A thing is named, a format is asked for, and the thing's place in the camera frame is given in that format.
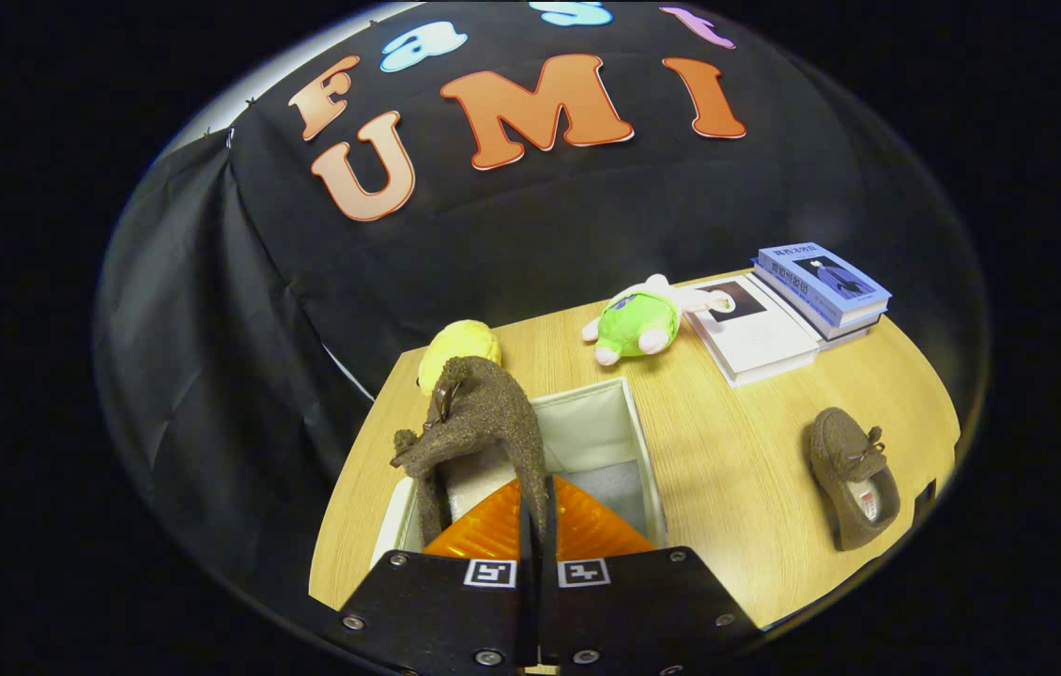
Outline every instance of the white fabric box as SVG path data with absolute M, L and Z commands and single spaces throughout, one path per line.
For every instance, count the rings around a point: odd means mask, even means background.
M 625 378 L 532 399 L 549 474 L 560 474 L 602 501 L 645 536 L 666 547 L 664 508 L 643 440 L 639 412 Z M 452 519 L 508 483 L 514 467 L 497 450 L 484 450 L 439 466 Z M 380 526 L 371 566 L 388 550 L 421 551 L 414 482 L 398 481 Z

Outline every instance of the screw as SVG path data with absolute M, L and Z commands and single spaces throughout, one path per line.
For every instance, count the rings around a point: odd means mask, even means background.
M 502 660 L 502 654 L 497 651 L 480 651 L 476 654 L 476 662 L 483 663 L 485 666 L 497 666 Z
M 602 659 L 602 654 L 598 651 L 577 651 L 576 655 L 573 655 L 575 663 L 594 663 L 599 659 Z

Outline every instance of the brown slipper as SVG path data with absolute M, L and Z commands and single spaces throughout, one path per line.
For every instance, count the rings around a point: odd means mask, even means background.
M 811 429 L 811 467 L 835 505 L 842 551 L 872 541 L 902 505 L 880 437 L 882 428 L 865 434 L 852 416 L 836 408 L 820 412 Z

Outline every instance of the white book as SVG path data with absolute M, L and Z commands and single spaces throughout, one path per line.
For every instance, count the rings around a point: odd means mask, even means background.
M 818 342 L 783 304 L 744 275 L 695 283 L 690 289 L 724 291 L 735 300 L 729 313 L 688 313 L 706 349 L 714 356 L 731 387 L 763 380 L 814 363 Z
M 759 274 L 747 273 L 744 275 L 744 277 L 748 278 L 749 281 L 753 282 L 758 289 L 765 292 L 765 294 L 767 294 L 768 297 L 771 297 L 771 299 L 776 300 L 777 305 L 780 305 L 780 309 L 783 309 L 783 311 L 787 313 L 789 319 L 797 322 L 797 325 L 801 326 L 802 329 L 805 330 L 805 334 L 810 335 L 811 339 L 814 339 L 815 343 L 819 344 L 820 352 L 822 350 L 830 350 L 831 347 L 842 346 L 845 343 L 852 343 L 856 339 L 864 339 L 865 335 L 869 333 L 869 326 L 873 326 L 877 324 L 880 319 L 882 319 L 882 315 L 879 314 L 874 315 L 870 317 L 869 322 L 862 322 L 862 324 L 864 324 L 865 326 L 858 327 L 858 329 L 848 330 L 847 332 L 840 330 L 840 332 L 836 333 L 835 337 L 832 337 L 829 341 L 828 339 L 823 337 L 821 333 L 819 333 L 818 327 L 815 327 L 813 325 L 813 322 L 810 320 L 810 317 L 806 317 L 804 313 L 798 312 L 797 308 L 794 307 L 793 302 L 789 302 L 787 297 L 779 294 L 779 292 L 777 292 L 770 285 L 768 285 L 768 282 L 763 280 L 762 277 L 764 274 L 767 273 L 759 273 Z

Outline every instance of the yellow plush toy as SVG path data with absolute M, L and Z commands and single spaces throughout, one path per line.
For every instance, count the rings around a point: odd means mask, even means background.
M 502 347 L 497 334 L 483 322 L 462 319 L 446 325 L 431 341 L 422 363 L 418 364 L 418 388 L 428 397 L 435 393 L 435 384 L 443 374 L 443 364 L 452 358 L 477 356 L 502 365 Z

